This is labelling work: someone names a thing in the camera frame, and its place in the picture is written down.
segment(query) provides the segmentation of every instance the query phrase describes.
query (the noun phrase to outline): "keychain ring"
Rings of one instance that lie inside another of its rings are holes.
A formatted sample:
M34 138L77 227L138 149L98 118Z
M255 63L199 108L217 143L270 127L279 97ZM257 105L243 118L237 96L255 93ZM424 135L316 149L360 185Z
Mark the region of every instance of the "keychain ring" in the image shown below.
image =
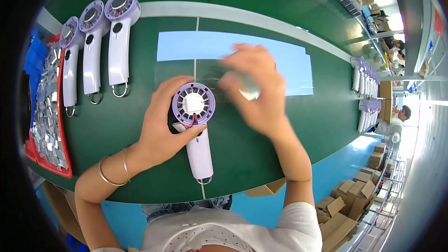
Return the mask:
M120 96L117 95L117 94L115 93L114 85L112 85L112 92L113 92L113 95L116 96L117 98L122 98L122 97L124 97L124 96L126 95L127 91L128 91L128 82L125 83L125 92L123 92L123 94L120 95Z
M65 108L65 113L67 114L67 117L69 117L69 118L73 117L73 115L75 114L75 106L70 106L70 107L73 107L71 115L69 115L69 113L67 111L68 107Z
M209 184L211 182L211 176L208 178L208 182L206 182L206 183L203 183L203 182L199 181L199 179L196 179L196 182L198 182L201 185L207 185L207 184Z
M96 94L96 93L98 93L98 95L99 95L99 100L98 100L98 102L94 102L94 101L92 100L92 98L90 97L90 95L92 95L92 94ZM94 93L89 93L87 96L89 97L89 100L90 100L90 103L91 103L91 104L98 104L98 103L101 102L101 98L102 98L103 94L102 94L101 92L94 92Z

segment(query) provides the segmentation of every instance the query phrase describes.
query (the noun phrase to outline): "hand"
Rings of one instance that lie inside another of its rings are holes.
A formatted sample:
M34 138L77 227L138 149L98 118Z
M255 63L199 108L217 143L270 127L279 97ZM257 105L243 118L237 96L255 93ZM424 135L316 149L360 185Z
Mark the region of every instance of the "hand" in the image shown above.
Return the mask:
M272 139L289 126L284 112L286 82L277 73L274 59L261 45L237 44L237 52L227 56L222 64L245 73L261 89L260 97L247 100L241 78L235 73L226 73L219 81L219 87L227 94L241 113L248 126Z
M193 126L179 134L172 134L168 129L168 110L171 109L171 98L176 91L192 82L191 76L177 76L160 84L152 94L151 103L143 119L140 140L132 148L148 167L160 165L171 159L182 147L193 140L206 125Z

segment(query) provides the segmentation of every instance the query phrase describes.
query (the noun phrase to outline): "bracelet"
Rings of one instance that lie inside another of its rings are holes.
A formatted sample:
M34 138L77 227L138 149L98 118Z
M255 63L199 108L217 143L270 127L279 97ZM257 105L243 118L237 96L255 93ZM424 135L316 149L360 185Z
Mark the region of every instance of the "bracelet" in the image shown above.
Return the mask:
M123 153L123 164L125 165L125 171L126 171L126 177L128 178L128 182L131 182L128 175L128 168L126 166L126 157L125 157L125 149L121 149L121 152Z
M103 172L101 171L101 162L107 157L102 158L101 160L99 160L98 162L98 172L99 172L99 176L101 176L101 178L106 181L109 185L115 186L115 187L120 187L120 186L124 186L126 185L127 182L124 182L123 184L114 184L112 182L110 182L106 177L104 177Z

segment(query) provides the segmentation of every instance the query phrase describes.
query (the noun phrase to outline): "lavender fan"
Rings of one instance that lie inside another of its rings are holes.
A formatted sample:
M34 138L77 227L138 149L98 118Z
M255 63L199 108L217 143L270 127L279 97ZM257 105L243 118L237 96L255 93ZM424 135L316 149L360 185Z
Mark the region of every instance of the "lavender fan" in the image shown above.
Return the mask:
M188 127L203 125L211 119L215 112L215 97L206 86L188 83L173 96L171 108L182 124L174 126L182 132ZM213 165L207 129L187 144L187 154L193 177L199 184L209 184L213 176Z
M99 92L101 79L99 76L99 58L101 53L101 40L109 32L111 22L104 15L104 3L95 0L84 9L80 17L79 29L86 33L84 40L84 56L82 59L82 76L84 94L89 97L92 104L98 104L91 98L91 94Z
M104 14L111 24L109 36L109 85L113 94L121 98L126 95L129 78L129 33L142 9L138 0L108 0ZM115 85L125 84L125 92L117 95Z
M76 96L76 74L78 63L78 52L84 47L84 33L79 30L78 18L70 17L65 24L62 25L60 31L60 47L65 48L64 56L64 78L62 81L62 93L64 97L65 113L67 116L73 116L75 112ZM72 113L67 112L68 107L73 107Z

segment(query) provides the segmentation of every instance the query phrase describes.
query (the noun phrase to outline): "green workbench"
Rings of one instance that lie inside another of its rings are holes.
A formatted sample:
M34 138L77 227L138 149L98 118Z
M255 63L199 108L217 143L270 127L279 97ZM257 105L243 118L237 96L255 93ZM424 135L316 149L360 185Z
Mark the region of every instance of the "green workbench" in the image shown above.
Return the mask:
M48 0L46 8L59 21L80 15L93 0ZM159 0L139 0L139 2ZM368 42L348 41L362 37L358 22L336 0L182 0L216 3L254 11L301 26L350 54L360 54ZM28 160L45 179L73 191L76 179L101 158L119 152L139 138L151 93L166 79L193 75L193 60L157 62L161 31L195 30L195 17L141 18L132 26L129 48L129 90L116 98L108 86L109 35L101 47L100 104L93 105L82 89L78 70L76 116L64 115L64 128L73 178L53 174ZM358 137L358 98L351 91L352 69L348 62L305 42L266 29L223 20L201 18L199 30L234 32L275 39L306 48L311 56L314 95L287 98L286 112L311 162L333 154ZM78 69L82 67L82 51ZM213 160L213 181L204 186L206 198L238 193L283 177L274 148L251 130L216 87L224 70L216 60L197 61L197 81L209 86L217 100L208 122ZM186 149L119 188L109 200L130 203L173 203L203 199L201 186L191 174Z

